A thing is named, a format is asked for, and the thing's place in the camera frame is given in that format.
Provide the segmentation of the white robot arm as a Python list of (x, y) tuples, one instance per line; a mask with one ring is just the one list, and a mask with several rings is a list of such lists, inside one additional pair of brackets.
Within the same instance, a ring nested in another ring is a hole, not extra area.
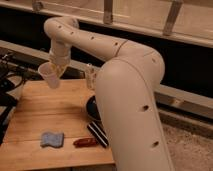
[(105, 62), (95, 79), (98, 111), (117, 171), (175, 171), (154, 91), (165, 73), (161, 54), (127, 39), (84, 31), (71, 17), (52, 17), (50, 61), (61, 74), (77, 47)]

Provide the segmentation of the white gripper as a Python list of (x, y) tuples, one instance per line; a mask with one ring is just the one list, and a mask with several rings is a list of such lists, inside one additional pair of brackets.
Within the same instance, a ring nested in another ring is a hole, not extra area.
[(59, 68), (59, 78), (66, 71), (68, 64), (70, 63), (70, 49), (66, 47), (51, 48), (49, 51), (49, 62), (51, 71), (57, 74), (56, 65)]

